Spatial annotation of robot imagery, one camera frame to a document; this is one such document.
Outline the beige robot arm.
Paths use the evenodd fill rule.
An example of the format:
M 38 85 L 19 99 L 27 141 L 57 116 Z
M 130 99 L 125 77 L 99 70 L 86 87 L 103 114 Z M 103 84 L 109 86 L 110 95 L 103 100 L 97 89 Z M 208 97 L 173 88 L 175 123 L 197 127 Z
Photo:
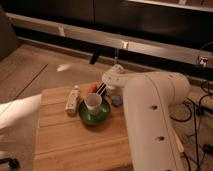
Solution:
M 125 73 L 114 65 L 102 81 L 122 89 L 134 171 L 184 171 L 169 107 L 188 96 L 188 79 L 177 72 Z

